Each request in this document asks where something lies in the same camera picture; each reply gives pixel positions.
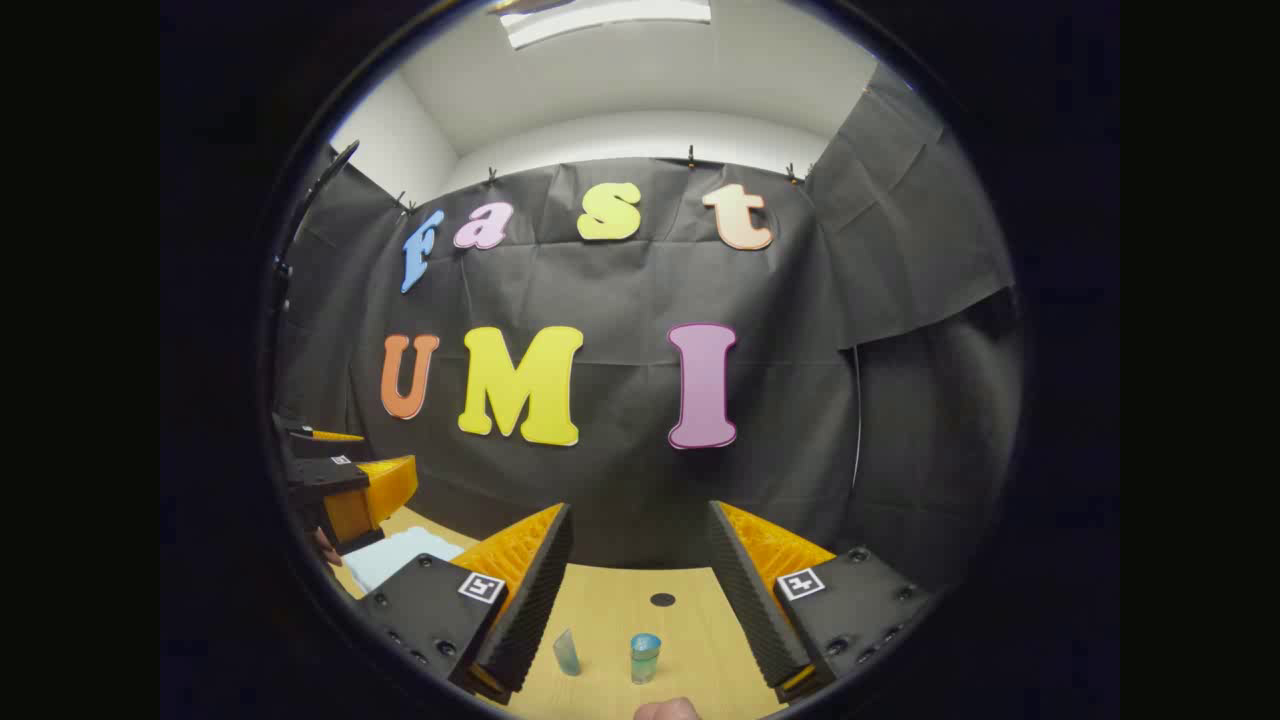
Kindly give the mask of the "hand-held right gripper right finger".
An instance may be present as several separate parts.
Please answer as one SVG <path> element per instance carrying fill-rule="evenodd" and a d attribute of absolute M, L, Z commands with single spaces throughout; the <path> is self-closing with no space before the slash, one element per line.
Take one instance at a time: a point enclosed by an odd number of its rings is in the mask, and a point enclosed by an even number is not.
<path fill-rule="evenodd" d="M 710 569 L 783 705 L 860 680 L 938 603 L 865 546 L 833 553 L 718 500 L 707 516 Z"/>

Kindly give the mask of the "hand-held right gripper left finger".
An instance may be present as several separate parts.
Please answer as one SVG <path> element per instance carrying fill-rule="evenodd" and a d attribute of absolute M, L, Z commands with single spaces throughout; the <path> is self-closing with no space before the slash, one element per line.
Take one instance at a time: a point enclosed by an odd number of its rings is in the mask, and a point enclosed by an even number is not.
<path fill-rule="evenodd" d="M 538 655 L 572 547 L 571 507 L 554 503 L 453 560 L 411 556 L 358 611 L 417 675 L 507 705 Z"/>

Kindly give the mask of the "light blue suitcase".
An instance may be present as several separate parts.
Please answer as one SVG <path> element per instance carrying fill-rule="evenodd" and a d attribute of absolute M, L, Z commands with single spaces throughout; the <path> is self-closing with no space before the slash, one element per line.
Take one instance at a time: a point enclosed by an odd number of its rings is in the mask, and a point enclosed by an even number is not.
<path fill-rule="evenodd" d="M 342 559 L 355 584 L 367 593 L 420 555 L 426 553 L 435 559 L 452 561 L 463 551 L 463 547 L 453 544 L 425 528 L 411 527 L 408 530 L 387 536 L 361 550 L 343 555 Z"/>

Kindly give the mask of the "black stand pole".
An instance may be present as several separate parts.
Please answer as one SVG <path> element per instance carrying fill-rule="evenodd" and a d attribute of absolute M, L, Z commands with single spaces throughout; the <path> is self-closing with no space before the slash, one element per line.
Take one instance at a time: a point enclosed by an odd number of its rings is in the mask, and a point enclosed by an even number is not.
<path fill-rule="evenodd" d="M 307 187 L 303 193 L 302 200 L 292 211 L 291 219 L 285 224 L 285 237 L 282 242 L 279 252 L 274 256 L 271 261 L 271 300 L 274 313 L 279 314 L 288 309 L 289 301 L 287 299 L 288 288 L 291 284 L 291 278 L 293 275 L 293 266 L 289 263 L 291 249 L 294 245 L 302 224 L 311 210 L 312 205 L 316 202 L 320 193 L 332 183 L 332 181 L 338 177 L 343 169 L 349 164 L 351 158 L 358 151 L 360 140 L 353 140 L 347 145 L 340 152 L 338 152 L 323 169 L 319 177 Z"/>

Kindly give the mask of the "ceiling light panel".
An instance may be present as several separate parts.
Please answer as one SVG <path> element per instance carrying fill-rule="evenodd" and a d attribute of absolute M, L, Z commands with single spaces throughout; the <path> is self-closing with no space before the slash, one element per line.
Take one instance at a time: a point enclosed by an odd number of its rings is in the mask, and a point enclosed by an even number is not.
<path fill-rule="evenodd" d="M 540 9 L 506 8 L 499 14 L 511 47 L 539 44 L 562 35 L 636 22 L 708 24 L 710 0 L 568 0 Z"/>

